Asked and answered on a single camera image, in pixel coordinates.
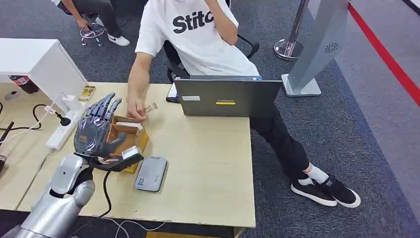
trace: robot finger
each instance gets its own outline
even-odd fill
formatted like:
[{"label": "robot finger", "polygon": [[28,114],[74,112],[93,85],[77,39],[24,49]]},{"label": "robot finger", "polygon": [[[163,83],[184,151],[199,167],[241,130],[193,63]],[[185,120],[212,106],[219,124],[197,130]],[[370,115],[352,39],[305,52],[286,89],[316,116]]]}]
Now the robot finger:
[{"label": "robot finger", "polygon": [[115,111],[117,110],[118,105],[122,102],[121,98],[115,99],[112,103],[111,107],[109,108],[108,112],[105,115],[105,120],[111,120],[112,116],[114,115]]},{"label": "robot finger", "polygon": [[87,117],[87,116],[89,116],[91,114],[91,112],[92,112],[92,106],[93,105],[89,106],[88,109],[86,110],[85,117]]},{"label": "robot finger", "polygon": [[99,110],[99,102],[96,102],[93,104],[89,110],[89,116],[94,116],[96,113],[98,113]]},{"label": "robot finger", "polygon": [[95,115],[96,117],[99,117],[101,119],[104,119],[105,113],[108,109],[108,105],[111,102],[111,99],[115,96],[115,93],[109,93],[106,97],[104,97],[101,100],[100,108],[98,110],[98,113]]}]

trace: robotic arm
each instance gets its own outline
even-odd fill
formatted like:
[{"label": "robotic arm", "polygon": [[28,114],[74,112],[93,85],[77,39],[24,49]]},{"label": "robotic arm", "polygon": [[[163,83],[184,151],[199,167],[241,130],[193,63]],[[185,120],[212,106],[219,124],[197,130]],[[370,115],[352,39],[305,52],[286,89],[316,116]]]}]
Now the robotic arm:
[{"label": "robotic arm", "polygon": [[98,157],[107,157],[126,135],[106,141],[110,121],[121,99],[108,106],[115,93],[110,93],[91,107],[78,122],[74,136],[75,153],[66,155],[32,211],[20,227],[16,238],[63,238],[82,208],[95,192],[93,169],[121,171],[143,159],[137,146],[122,152],[122,160],[101,164]]}]

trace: laptop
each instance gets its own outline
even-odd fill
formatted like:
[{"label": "laptop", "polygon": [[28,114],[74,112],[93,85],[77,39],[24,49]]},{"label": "laptop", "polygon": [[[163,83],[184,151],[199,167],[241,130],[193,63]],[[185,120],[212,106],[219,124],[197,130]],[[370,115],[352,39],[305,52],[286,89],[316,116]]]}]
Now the laptop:
[{"label": "laptop", "polygon": [[186,116],[266,116],[282,82],[260,76],[194,76],[174,80]]}]

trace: cardboard box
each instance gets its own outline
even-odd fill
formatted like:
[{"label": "cardboard box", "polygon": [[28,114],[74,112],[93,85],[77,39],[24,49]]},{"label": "cardboard box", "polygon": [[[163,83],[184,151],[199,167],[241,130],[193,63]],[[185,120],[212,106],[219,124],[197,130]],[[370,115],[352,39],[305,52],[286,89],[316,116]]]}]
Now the cardboard box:
[{"label": "cardboard box", "polygon": [[[149,136],[146,133],[146,129],[141,126],[141,128],[133,127],[133,126],[124,126],[124,125],[117,125],[116,123],[122,121],[122,122],[133,122],[138,123],[135,119],[131,118],[125,118],[120,116],[114,116],[111,120],[111,128],[109,130],[109,134],[107,137],[108,141],[115,140],[121,133],[126,133],[127,137],[125,138],[124,142],[121,143],[112,153],[111,157],[113,155],[121,155],[121,152],[137,145],[139,147],[140,152],[143,153],[147,142],[149,141]],[[138,163],[133,164],[129,167],[126,167],[122,171],[129,172],[131,174],[134,174],[136,172]]]}]

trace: man's arm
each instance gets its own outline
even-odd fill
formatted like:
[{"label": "man's arm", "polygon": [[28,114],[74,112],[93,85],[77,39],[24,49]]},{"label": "man's arm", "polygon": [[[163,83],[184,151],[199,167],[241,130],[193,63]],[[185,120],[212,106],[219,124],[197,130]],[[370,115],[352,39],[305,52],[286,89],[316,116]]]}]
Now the man's arm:
[{"label": "man's arm", "polygon": [[128,76],[127,116],[143,122],[146,119],[142,94],[149,84],[149,70],[153,56],[138,52]]},{"label": "man's arm", "polygon": [[204,0],[214,17],[216,29],[224,41],[233,46],[238,40],[238,28],[224,14],[217,0]]},{"label": "man's arm", "polygon": [[77,25],[79,25],[80,28],[88,29],[88,21],[85,20],[79,13],[79,11],[74,6],[74,3],[72,0],[61,0],[61,2],[64,4],[64,6],[69,10],[69,12],[73,15],[74,19],[76,19]]}]

